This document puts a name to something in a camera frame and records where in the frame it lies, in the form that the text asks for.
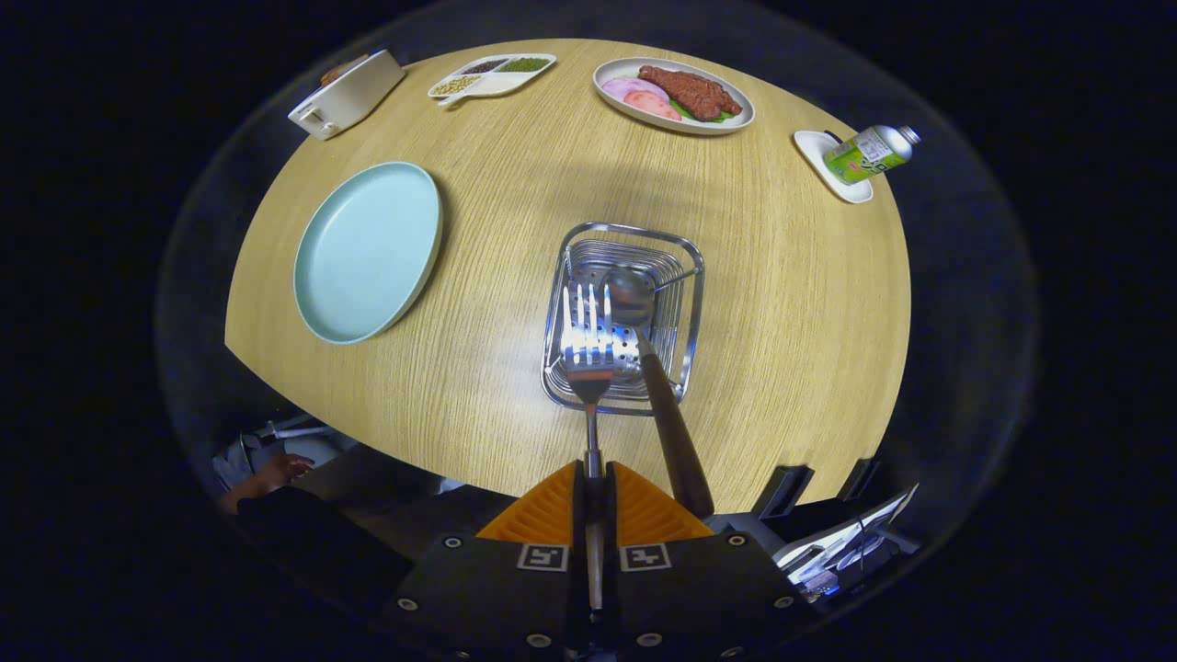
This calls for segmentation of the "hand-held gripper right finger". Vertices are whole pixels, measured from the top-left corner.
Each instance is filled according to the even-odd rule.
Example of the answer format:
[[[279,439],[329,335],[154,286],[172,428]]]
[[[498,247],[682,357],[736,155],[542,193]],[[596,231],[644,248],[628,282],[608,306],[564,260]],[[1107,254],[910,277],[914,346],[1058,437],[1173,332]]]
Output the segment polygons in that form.
[[[713,532],[609,462],[601,620],[621,661],[762,661],[807,633],[810,605],[746,531]]]

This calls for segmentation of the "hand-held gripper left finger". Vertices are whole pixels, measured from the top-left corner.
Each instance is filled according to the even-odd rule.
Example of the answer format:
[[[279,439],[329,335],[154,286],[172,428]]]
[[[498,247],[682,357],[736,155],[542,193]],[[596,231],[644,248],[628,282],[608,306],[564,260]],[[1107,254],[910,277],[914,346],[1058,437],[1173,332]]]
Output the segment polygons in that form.
[[[383,607],[432,661],[565,661],[588,618],[586,481],[568,462],[476,531],[444,532]]]

